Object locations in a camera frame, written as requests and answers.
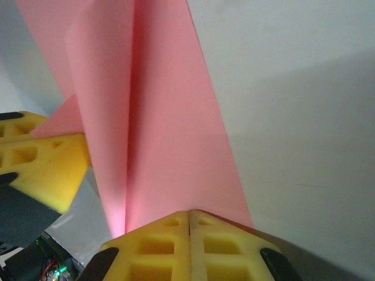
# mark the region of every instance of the white wall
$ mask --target white wall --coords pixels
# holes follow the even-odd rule
[[[375,2],[189,5],[255,227],[375,279]]]
[[[22,110],[21,99],[10,81],[8,72],[0,57],[0,112]]]

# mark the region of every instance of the pink paper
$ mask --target pink paper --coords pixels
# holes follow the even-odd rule
[[[135,9],[127,231],[178,210],[250,215],[185,1]]]
[[[124,232],[125,209],[127,231],[193,208],[251,226],[187,3],[135,0],[134,18],[132,8],[94,0],[65,34],[112,234]]]
[[[36,138],[45,138],[77,132],[84,132],[84,129],[77,97],[72,95],[42,126],[38,126],[31,134]]]
[[[92,0],[15,0],[63,96],[75,93],[64,37],[77,14]]]
[[[124,233],[134,3],[94,1],[66,36],[99,195],[113,236]]]

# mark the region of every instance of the black strip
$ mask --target black strip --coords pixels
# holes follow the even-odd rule
[[[118,254],[118,248],[108,248],[93,256],[76,281],[103,281]]]
[[[0,241],[27,247],[61,216],[11,186],[0,186]]]
[[[290,261],[275,250],[264,248],[260,254],[275,281],[302,281]]]
[[[24,117],[24,114],[21,112],[6,112],[0,113],[0,121],[3,120],[10,120],[10,119],[18,119]]]
[[[0,186],[7,186],[12,181],[17,179],[18,174],[16,172],[0,174]]]

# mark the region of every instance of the yellow foam pad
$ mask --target yellow foam pad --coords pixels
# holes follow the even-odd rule
[[[103,281],[190,281],[189,216],[180,211],[104,244],[119,252]]]
[[[33,139],[30,131],[42,124],[47,118],[27,111],[20,113],[22,117],[0,120],[0,143],[18,142]]]
[[[275,245],[202,211],[189,223],[192,281],[274,281],[260,250]]]
[[[61,214],[69,209],[89,165],[82,133],[0,143],[0,174],[17,173],[13,188]]]

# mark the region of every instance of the square cutout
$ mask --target square cutout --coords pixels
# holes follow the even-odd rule
[[[141,255],[168,255],[175,253],[175,243],[168,237],[147,237],[139,243]]]
[[[26,135],[35,129],[34,122],[23,122],[13,125],[13,135]]]
[[[172,265],[132,264],[129,281],[171,281]]]
[[[238,255],[240,247],[230,238],[225,236],[208,236],[204,238],[205,253],[223,253],[226,255]]]
[[[12,151],[12,165],[24,164],[32,162],[36,159],[38,150],[35,146],[28,148],[17,148]]]
[[[209,263],[207,281],[251,281],[245,266]]]
[[[53,142],[52,143],[52,148],[55,149],[55,148],[58,148],[60,145],[62,145],[64,143],[63,140],[60,140],[60,141],[57,141],[57,142]]]
[[[180,222],[176,218],[173,218],[173,219],[165,222],[164,226],[166,226],[166,227],[178,227],[179,224],[180,224]]]
[[[210,221],[208,221],[208,220],[204,220],[204,219],[202,219],[202,218],[198,221],[198,224],[199,224],[199,225],[213,225],[212,222],[210,222]]]

